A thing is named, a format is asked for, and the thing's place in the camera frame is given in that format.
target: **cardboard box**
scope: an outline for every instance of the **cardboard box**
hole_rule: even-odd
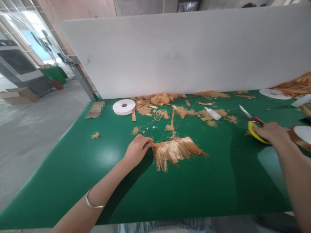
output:
[[[37,102],[40,97],[34,94],[28,87],[6,89],[7,92],[0,92],[0,99],[4,99],[12,105],[31,104]]]

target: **hand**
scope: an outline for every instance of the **hand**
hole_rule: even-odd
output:
[[[123,160],[126,161],[133,168],[136,167],[142,161],[148,148],[152,144],[152,138],[144,137],[143,135],[138,134],[129,144]]]
[[[271,144],[279,141],[291,140],[287,133],[287,130],[279,126],[276,122],[269,122],[264,124],[262,128],[253,129],[260,137],[268,140]]]

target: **silver bracelet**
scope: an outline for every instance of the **silver bracelet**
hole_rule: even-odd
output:
[[[89,192],[91,191],[92,188],[90,188],[90,189],[88,190],[88,192],[85,194],[85,199],[86,199],[87,205],[88,205],[90,208],[94,208],[94,209],[101,209],[101,208],[104,208],[106,204],[104,204],[104,205],[99,205],[99,206],[92,206],[92,204],[91,204],[90,201],[88,200],[87,197],[88,197],[88,194],[89,194]]]

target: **glue bottle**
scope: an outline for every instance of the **glue bottle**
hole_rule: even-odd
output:
[[[217,112],[215,112],[214,110],[204,107],[206,109],[206,111],[208,112],[209,115],[211,115],[211,117],[213,117],[215,120],[219,120],[221,118],[221,115],[219,115]]]
[[[292,106],[300,107],[301,105],[303,105],[306,102],[309,102],[310,100],[311,100],[311,94],[307,94],[307,95],[301,97],[300,99],[296,100],[295,102],[293,102]]]

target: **white partition board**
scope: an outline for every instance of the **white partition board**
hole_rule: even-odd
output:
[[[311,70],[311,4],[63,22],[104,99],[269,88]]]

